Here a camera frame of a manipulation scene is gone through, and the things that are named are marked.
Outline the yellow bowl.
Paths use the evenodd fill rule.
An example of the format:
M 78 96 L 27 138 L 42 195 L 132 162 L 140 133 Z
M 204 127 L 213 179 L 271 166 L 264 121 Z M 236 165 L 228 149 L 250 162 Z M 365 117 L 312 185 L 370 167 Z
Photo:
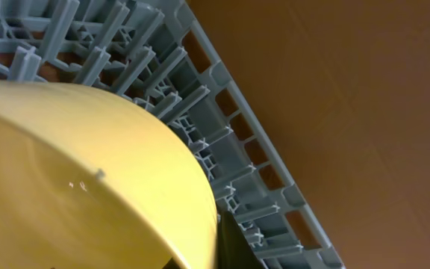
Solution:
M 0 268 L 213 268 L 216 223 L 198 161 L 148 111 L 0 81 Z

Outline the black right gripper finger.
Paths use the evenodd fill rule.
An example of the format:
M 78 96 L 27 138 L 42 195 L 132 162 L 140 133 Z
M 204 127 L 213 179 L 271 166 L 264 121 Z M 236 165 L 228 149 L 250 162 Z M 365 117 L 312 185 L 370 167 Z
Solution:
M 234 216 L 224 211 L 171 214 L 162 225 L 171 259 L 165 268 L 256 269 L 258 261 Z

